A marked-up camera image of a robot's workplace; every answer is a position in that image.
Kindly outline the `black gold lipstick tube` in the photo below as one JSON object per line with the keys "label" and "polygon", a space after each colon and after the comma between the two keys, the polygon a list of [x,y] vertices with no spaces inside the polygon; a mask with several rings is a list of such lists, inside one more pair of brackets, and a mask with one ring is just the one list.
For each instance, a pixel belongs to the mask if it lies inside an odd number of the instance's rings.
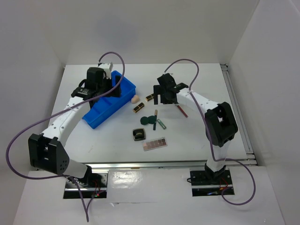
{"label": "black gold lipstick tube", "polygon": [[148,96],[146,96],[145,100],[148,102],[148,101],[151,101],[154,99],[154,93],[153,94],[150,94]]}

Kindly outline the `blue plastic organizer bin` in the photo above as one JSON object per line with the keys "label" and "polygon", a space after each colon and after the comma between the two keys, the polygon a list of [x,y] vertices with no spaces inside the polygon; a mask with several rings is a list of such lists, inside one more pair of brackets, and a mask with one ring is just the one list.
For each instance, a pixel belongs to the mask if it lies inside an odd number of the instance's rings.
{"label": "blue plastic organizer bin", "polygon": [[135,95],[136,86],[127,78],[123,78],[120,83],[121,94],[120,97],[102,97],[90,109],[88,113],[83,116],[83,120],[92,128],[97,128],[106,119],[112,116],[131,98]]}

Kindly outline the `dark green powder puff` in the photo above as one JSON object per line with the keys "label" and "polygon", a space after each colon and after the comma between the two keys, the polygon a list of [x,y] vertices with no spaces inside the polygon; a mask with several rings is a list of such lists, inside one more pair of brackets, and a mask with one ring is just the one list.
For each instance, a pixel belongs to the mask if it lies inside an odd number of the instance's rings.
{"label": "dark green powder puff", "polygon": [[148,117],[141,117],[141,119],[140,119],[140,123],[142,124],[142,125],[148,125],[149,124],[149,118]]}

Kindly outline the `black square compact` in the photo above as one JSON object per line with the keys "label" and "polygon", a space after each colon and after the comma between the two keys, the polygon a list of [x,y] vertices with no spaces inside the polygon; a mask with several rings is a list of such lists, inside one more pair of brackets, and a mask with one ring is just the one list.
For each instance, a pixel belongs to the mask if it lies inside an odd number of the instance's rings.
{"label": "black square compact", "polygon": [[136,128],[133,129],[133,140],[134,141],[141,141],[146,139],[146,133],[144,128]]}

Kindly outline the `eyeshadow palette clear case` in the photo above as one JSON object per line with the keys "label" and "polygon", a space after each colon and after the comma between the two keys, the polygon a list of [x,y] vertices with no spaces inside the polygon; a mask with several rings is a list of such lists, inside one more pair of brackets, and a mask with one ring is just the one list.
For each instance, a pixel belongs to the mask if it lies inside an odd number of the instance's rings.
{"label": "eyeshadow palette clear case", "polygon": [[143,151],[154,150],[167,146],[167,141],[164,137],[156,138],[153,140],[144,141],[142,143]]}

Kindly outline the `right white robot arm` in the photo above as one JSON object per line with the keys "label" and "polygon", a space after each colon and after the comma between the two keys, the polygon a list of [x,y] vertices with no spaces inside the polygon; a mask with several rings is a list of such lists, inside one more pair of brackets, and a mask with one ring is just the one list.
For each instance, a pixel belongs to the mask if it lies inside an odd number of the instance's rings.
{"label": "right white robot arm", "polygon": [[231,140],[238,132],[237,122],[229,103],[218,103],[191,90],[186,84],[175,82],[171,74],[166,73],[153,86],[154,104],[182,104],[198,112],[205,125],[206,137],[210,142],[211,156],[204,169],[205,180],[214,184],[221,179],[225,171],[225,160]]}

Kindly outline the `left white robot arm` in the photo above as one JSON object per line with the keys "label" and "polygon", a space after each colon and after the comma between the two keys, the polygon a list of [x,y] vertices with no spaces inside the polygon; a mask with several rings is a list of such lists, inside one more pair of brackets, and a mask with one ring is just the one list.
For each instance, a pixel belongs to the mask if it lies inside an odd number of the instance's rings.
{"label": "left white robot arm", "polygon": [[82,80],[71,94],[64,113],[59,115],[41,134],[32,134],[28,139],[31,166],[56,175],[74,178],[82,187],[96,187],[101,183],[101,175],[92,168],[71,160],[65,145],[70,134],[82,117],[103,97],[120,97],[121,89],[111,78],[113,64],[100,63],[87,70]]}

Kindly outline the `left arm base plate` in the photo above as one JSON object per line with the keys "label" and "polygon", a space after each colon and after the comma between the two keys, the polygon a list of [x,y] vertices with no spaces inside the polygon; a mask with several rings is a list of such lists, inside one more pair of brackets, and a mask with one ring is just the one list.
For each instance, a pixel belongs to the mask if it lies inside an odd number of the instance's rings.
{"label": "left arm base plate", "polygon": [[107,196],[107,183],[108,183],[108,171],[100,171],[93,174],[94,179],[88,183],[80,182],[78,178],[73,180],[67,178],[64,187],[64,199],[80,199],[80,194],[77,188],[80,188],[83,199],[94,198],[106,198]]}

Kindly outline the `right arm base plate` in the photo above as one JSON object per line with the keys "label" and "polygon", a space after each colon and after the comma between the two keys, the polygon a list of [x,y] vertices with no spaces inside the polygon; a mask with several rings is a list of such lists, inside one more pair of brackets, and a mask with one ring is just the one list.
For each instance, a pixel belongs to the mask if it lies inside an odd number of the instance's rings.
{"label": "right arm base plate", "polygon": [[191,184],[193,197],[217,196],[221,195],[223,190],[225,190],[224,195],[235,195],[229,170],[225,170],[216,180],[209,180],[205,171],[190,171],[187,182]]}

